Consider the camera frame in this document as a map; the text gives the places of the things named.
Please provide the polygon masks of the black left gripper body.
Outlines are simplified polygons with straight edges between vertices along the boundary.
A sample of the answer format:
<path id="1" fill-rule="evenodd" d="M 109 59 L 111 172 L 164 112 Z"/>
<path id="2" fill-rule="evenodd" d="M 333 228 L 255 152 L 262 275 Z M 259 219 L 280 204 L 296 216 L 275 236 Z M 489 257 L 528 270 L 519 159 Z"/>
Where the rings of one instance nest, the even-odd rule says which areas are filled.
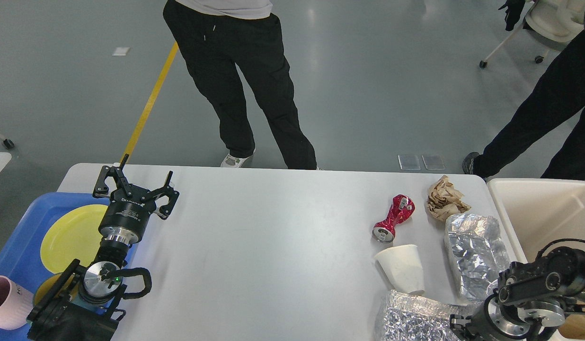
<path id="1" fill-rule="evenodd" d="M 155 201 L 143 201 L 150 198 L 150 191 L 139 186 L 132 186 L 132 196 L 126 196 L 124 188 L 111 192 L 109 205 L 105 211 L 98 232 L 107 240 L 116 240 L 124 244 L 140 242 L 149 222 L 150 215 L 156 209 Z"/>

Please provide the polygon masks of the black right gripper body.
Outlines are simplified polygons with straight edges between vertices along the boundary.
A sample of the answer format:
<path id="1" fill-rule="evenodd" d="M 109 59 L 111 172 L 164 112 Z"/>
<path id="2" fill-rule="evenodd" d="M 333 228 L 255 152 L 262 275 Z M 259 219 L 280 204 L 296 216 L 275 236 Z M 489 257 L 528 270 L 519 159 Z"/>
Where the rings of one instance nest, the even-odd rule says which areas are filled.
<path id="1" fill-rule="evenodd" d="M 489 296 L 468 320 L 466 329 L 479 341 L 520 341 L 541 332 L 539 324 L 521 320 L 517 308 L 501 304 L 498 296 Z"/>

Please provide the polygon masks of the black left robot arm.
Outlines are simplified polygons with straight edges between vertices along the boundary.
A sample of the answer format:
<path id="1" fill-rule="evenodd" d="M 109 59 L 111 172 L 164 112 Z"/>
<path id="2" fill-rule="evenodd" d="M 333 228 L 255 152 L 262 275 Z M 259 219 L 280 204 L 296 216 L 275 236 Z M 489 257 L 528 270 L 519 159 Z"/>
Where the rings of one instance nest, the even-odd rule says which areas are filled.
<path id="1" fill-rule="evenodd" d="M 142 240 L 152 214 L 169 218 L 179 192 L 171 185 L 173 172 L 154 190 L 130 183 L 124 175 L 128 157 L 104 166 L 94 186 L 93 197 L 109 199 L 94 260 L 83 266 L 74 259 L 33 307 L 27 317 L 29 340 L 109 341 L 126 315 L 120 302 L 150 293 L 149 270 L 129 268 L 126 257 Z"/>

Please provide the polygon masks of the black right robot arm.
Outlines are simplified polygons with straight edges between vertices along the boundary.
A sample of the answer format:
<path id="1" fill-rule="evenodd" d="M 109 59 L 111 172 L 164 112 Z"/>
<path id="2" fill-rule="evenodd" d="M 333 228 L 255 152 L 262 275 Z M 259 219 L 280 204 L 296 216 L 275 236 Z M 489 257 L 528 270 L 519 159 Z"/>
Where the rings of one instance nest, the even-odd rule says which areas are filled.
<path id="1" fill-rule="evenodd" d="M 585 251 L 544 246 L 535 261 L 514 261 L 500 272 L 496 289 L 472 315 L 450 316 L 464 341 L 547 341 L 567 316 L 585 315 Z"/>

